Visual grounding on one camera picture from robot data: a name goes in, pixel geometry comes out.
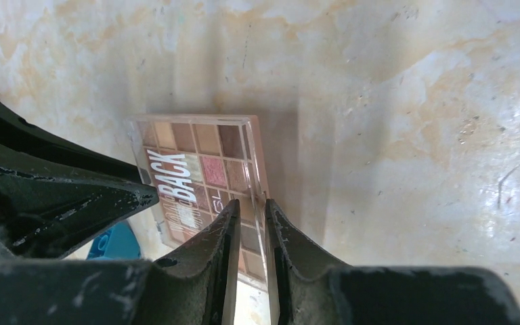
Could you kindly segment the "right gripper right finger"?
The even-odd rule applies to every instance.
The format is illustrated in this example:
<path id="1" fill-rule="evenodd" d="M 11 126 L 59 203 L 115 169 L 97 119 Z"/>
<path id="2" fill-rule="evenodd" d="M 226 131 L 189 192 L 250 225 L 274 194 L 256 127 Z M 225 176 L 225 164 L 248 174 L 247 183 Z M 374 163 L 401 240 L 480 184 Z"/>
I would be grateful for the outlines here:
<path id="1" fill-rule="evenodd" d="M 265 203 L 272 324 L 520 324 L 507 284 L 480 267 L 352 266 Z"/>

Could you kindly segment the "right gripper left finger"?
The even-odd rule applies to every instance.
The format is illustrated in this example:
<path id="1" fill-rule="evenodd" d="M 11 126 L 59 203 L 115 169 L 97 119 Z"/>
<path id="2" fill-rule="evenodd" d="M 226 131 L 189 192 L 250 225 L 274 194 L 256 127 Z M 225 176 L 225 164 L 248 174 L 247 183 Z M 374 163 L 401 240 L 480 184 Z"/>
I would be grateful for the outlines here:
<path id="1" fill-rule="evenodd" d="M 232 324 L 240 203 L 155 261 L 0 260 L 0 324 Z"/>

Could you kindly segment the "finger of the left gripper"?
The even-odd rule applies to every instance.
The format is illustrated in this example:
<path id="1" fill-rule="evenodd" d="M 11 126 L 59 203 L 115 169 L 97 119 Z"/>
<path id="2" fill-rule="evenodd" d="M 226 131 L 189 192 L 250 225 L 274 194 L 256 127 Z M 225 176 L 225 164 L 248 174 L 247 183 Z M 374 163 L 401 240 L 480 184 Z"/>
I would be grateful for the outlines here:
<path id="1" fill-rule="evenodd" d="M 28 123 L 0 102 L 0 259 L 62 259 L 155 205 L 127 162 Z"/>

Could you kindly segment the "blue toy brick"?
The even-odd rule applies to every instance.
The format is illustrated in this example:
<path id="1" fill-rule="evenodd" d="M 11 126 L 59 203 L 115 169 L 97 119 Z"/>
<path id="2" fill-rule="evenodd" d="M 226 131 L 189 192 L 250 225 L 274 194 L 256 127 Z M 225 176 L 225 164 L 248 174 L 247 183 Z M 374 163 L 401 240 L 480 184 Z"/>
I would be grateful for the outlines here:
<path id="1" fill-rule="evenodd" d="M 121 221 L 94 238 L 86 260 L 140 259 L 141 256 L 128 221 Z"/>

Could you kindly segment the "eyeshadow palette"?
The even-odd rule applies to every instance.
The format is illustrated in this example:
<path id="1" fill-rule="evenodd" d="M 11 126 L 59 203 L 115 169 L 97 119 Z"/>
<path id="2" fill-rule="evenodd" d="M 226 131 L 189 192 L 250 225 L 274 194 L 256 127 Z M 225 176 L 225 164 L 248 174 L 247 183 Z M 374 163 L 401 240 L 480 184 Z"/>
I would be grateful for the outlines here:
<path id="1" fill-rule="evenodd" d="M 266 290 L 263 210 L 269 189 L 258 118 L 139 114 L 127 128 L 141 180 L 159 197 L 152 213 L 161 242 L 182 245 L 237 200 L 239 279 Z"/>

